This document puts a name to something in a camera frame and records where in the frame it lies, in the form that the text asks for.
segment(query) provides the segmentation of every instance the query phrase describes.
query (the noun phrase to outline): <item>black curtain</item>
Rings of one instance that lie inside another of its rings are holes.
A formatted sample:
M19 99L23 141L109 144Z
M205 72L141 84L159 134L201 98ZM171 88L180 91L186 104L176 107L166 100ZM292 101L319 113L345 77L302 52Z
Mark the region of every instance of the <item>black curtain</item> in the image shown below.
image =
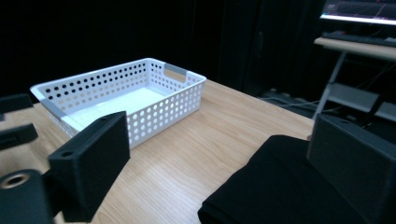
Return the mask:
M305 98L321 95L334 56L314 45L323 6L324 0L262 1L255 37L256 42L262 38L262 49L251 54L245 91L276 88Z
M0 11L0 96L145 57L188 64L192 0L22 0Z

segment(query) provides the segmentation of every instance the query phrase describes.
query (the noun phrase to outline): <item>basket handle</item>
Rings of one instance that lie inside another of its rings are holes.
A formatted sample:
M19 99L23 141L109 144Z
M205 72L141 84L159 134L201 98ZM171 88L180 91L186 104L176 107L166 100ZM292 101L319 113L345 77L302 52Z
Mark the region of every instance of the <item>basket handle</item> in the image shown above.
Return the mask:
M166 63L163 67L163 74L181 83L186 82L187 70L170 63Z

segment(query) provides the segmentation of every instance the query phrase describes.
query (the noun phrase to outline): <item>keyboard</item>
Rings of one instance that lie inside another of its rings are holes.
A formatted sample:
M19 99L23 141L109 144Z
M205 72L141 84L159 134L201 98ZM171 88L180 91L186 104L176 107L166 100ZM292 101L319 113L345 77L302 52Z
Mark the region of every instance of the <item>keyboard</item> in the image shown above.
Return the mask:
M345 40L363 44L381 45L396 48L396 38L379 38L362 35L346 35L343 32L322 33L322 37L329 39Z

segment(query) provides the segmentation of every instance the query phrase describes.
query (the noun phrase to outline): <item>table surface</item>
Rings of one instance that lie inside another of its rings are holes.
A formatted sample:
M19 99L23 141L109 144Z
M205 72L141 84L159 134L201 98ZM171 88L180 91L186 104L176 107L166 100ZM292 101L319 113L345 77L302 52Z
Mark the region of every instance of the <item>table surface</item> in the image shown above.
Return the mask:
M48 155L69 137L41 104L6 114L0 130L33 122L39 137L0 151L0 176L49 169ZM314 121L213 81L201 108L131 149L92 223L200 223L202 202L242 168L271 135L306 139ZM56 223L63 223L62 214Z
M362 44L345 40L336 40L319 37L315 40L315 44L322 45L328 49L352 52L364 56L375 57L382 60L396 61L396 48Z

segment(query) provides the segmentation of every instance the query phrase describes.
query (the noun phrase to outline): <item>perforated basket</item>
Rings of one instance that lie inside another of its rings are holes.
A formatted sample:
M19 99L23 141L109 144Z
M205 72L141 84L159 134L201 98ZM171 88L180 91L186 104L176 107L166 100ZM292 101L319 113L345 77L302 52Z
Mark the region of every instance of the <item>perforated basket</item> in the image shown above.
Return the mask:
M197 110L205 81L148 58L37 84L31 92L70 137L104 115L126 111L133 148Z

